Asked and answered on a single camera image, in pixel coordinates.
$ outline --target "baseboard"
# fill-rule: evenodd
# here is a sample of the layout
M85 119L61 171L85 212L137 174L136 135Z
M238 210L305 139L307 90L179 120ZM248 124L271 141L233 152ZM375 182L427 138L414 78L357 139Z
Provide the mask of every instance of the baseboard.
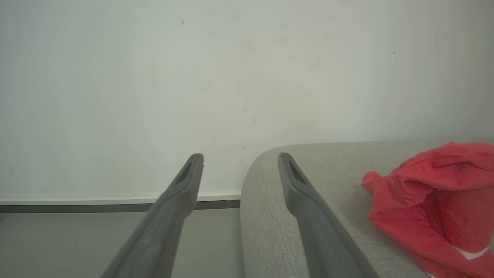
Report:
M0 206L75 206L153 204L158 195L85 198L0 198ZM240 192L199 193L197 201L240 200Z
M0 205L0 213L109 213L145 212L153 204L119 205ZM240 208L240 200L196 202L194 210Z

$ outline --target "red towel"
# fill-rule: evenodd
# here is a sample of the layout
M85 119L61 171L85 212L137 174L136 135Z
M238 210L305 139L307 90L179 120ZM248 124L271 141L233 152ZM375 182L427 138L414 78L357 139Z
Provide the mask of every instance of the red towel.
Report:
M369 220L436 278L494 277L494 146L448 143L362 182Z

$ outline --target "gray floor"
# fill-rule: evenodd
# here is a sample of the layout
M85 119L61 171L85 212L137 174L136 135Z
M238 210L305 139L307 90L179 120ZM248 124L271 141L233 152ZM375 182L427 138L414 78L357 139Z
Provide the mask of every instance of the gray floor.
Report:
M172 277L244 277L239 213L194 211ZM144 214L0 214L0 277L99 277Z

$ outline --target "gray sofa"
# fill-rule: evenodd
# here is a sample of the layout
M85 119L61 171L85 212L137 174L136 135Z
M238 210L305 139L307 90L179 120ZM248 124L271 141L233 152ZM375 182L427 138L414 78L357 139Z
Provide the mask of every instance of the gray sofa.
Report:
M261 154L247 173L241 197L246 277L309 277L298 225L285 206L278 172L278 154L287 152L380 277L427 278L393 240L368 221L371 198L361 182L367 171L387 175L417 153L449 141L453 140L303 144L278 147ZM454 141L494 143L494 139Z

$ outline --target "white wall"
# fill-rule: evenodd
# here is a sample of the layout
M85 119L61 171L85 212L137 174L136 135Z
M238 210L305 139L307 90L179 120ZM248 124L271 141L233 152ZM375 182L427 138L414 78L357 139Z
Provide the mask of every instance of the white wall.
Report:
M0 0L0 197L156 195L194 152L201 193L237 192L280 145L494 135L493 14L490 0Z

